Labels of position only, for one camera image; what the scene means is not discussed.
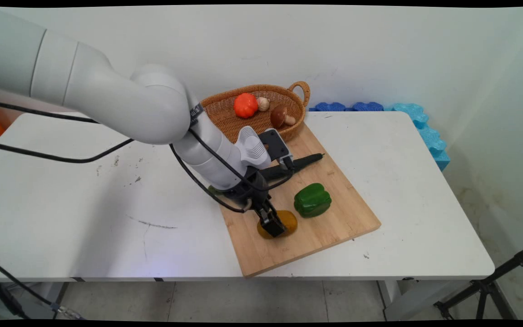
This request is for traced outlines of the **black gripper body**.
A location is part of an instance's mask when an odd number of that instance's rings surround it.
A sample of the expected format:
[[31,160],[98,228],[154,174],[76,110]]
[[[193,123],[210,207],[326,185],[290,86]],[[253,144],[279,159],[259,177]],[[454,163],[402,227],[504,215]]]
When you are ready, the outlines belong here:
[[239,180],[239,184],[233,188],[224,190],[223,195],[241,206],[247,205],[247,200],[251,199],[252,204],[250,209],[256,211],[256,213],[261,213],[262,211],[270,213],[274,211],[274,206],[270,201],[269,191],[266,190],[269,184],[263,176],[262,171],[253,166],[248,166],[245,178],[250,184],[253,184],[255,188],[251,188],[249,184]]

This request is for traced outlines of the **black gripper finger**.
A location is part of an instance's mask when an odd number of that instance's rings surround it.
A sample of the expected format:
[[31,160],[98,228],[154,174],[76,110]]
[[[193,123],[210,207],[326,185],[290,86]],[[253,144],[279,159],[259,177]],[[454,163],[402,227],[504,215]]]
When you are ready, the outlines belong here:
[[269,238],[277,238],[286,233],[286,226],[278,217],[277,211],[269,199],[266,199],[259,207],[259,223]]

